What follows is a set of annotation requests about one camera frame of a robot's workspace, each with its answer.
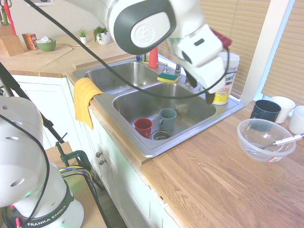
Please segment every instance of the white cup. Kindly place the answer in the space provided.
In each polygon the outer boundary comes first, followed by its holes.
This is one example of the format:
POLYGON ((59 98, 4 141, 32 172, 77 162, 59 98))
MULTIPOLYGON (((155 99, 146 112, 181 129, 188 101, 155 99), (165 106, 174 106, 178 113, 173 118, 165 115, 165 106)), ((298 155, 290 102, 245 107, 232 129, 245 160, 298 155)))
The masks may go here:
POLYGON ((285 121, 288 114, 295 107, 295 103, 283 96, 274 96, 271 98, 271 101, 277 103, 281 107, 281 111, 275 120, 275 123, 281 124, 285 121))
POLYGON ((304 133, 304 106, 297 106, 289 122, 289 130, 294 134, 304 133))

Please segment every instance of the white pot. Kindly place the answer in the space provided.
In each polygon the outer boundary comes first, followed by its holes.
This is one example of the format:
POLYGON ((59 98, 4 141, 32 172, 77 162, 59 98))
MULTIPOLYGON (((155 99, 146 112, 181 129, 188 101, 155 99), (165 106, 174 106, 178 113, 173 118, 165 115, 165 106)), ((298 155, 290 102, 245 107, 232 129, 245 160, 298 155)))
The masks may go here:
POLYGON ((86 37, 80 37, 80 41, 81 41, 81 43, 83 43, 83 44, 86 44, 86 43, 87 43, 86 37))
POLYGON ((100 33, 101 34, 101 39, 99 37, 99 35, 97 35, 97 41, 99 44, 101 45, 107 45, 110 43, 110 33, 107 32, 106 35, 104 33, 100 33))

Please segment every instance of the sink drain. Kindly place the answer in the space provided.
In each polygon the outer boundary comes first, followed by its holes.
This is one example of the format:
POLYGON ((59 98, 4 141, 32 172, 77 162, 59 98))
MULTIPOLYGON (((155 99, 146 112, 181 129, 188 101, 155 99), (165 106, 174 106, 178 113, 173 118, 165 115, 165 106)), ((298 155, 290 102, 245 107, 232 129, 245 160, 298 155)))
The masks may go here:
POLYGON ((151 138, 153 140, 164 140, 164 139, 168 139, 171 137, 171 133, 169 131, 166 130, 156 130, 152 133, 151 138))

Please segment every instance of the yellow green sponge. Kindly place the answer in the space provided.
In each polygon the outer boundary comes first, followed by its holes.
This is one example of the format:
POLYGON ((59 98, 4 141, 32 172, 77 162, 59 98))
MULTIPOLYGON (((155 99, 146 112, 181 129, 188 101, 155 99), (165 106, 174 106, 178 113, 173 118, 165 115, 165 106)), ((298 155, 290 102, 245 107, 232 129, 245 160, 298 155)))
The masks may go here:
POLYGON ((160 75, 158 75, 157 80, 167 83, 176 83, 179 80, 179 77, 175 75, 161 73, 160 75))

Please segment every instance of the double sink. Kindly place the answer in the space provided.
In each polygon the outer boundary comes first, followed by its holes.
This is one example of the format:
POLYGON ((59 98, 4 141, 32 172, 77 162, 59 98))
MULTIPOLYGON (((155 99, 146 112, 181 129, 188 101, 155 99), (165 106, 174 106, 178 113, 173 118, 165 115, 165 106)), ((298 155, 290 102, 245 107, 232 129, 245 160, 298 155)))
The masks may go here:
MULTIPOLYGON (((196 88, 186 85, 185 75, 181 75, 175 84, 158 81, 157 76, 164 68, 161 63, 158 68, 152 69, 132 59, 110 66, 134 86, 158 95, 187 96, 198 93, 201 88, 200 85, 196 88)), ((145 157, 155 157, 167 151, 244 106, 233 99, 224 105, 208 105, 204 95, 189 99, 154 97, 131 88, 104 66, 77 70, 73 74, 78 79, 90 78, 104 92, 94 99, 145 157), (172 108, 177 112, 175 127, 170 132, 158 126, 159 112, 164 108, 172 108), (135 120, 143 117, 153 121, 150 139, 141 136, 134 128, 135 120)), ((174 74, 174 70, 171 69, 169 74, 174 74)))

